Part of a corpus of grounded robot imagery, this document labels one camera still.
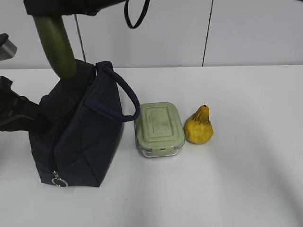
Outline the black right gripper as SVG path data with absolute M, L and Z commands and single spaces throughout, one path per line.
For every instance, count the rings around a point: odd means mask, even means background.
M 31 16 L 68 16 L 82 14 L 95 16 L 102 9 L 122 3 L 123 0 L 24 0 Z

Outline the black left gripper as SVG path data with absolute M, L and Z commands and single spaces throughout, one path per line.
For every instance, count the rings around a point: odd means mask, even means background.
M 40 106 L 11 89 L 12 81 L 0 77 L 0 131 L 32 131 L 45 134 L 49 121 L 40 113 Z

